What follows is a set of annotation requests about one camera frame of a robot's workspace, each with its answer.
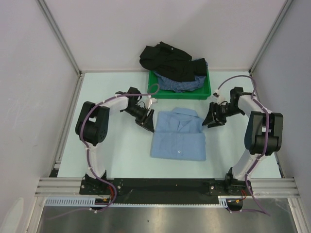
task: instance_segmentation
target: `shirt collar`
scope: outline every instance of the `shirt collar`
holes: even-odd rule
[[[172,112],[198,117],[197,112],[189,108],[174,108]]]

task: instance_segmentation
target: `metallic floor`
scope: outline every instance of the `metallic floor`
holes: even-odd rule
[[[110,207],[98,214],[75,207],[44,208],[38,233],[296,233],[287,199],[261,199],[272,215],[232,213],[224,208]],[[251,199],[244,208],[256,208]]]

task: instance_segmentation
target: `blue shirt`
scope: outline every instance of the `blue shirt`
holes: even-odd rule
[[[159,83],[160,89],[165,91],[174,91],[175,93],[182,93],[185,91],[194,91],[203,87],[206,76],[195,76],[195,81],[192,82],[177,82],[166,78],[156,71],[153,71],[157,76],[157,81]]]
[[[151,146],[151,157],[205,161],[203,119],[195,110],[174,108],[159,112]]]

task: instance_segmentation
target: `white wall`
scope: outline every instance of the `white wall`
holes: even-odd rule
[[[311,1],[293,3],[254,77],[260,100],[284,115],[279,152],[311,217]]]
[[[47,174],[77,81],[35,0],[0,1],[0,226]]]
[[[140,70],[163,41],[211,69],[248,70],[285,0],[47,0],[82,70]]]

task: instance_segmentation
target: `green tray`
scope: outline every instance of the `green tray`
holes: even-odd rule
[[[149,71],[149,81],[148,81],[148,89],[151,85],[158,83],[157,76]],[[156,86],[152,87],[150,92],[156,91]],[[207,77],[204,81],[204,86],[200,89],[194,91],[185,91],[183,93],[175,93],[173,91],[164,91],[159,90],[159,92],[154,95],[154,98],[157,99],[184,99],[184,100],[206,100],[211,95],[210,83],[209,83],[209,74],[207,70]]]

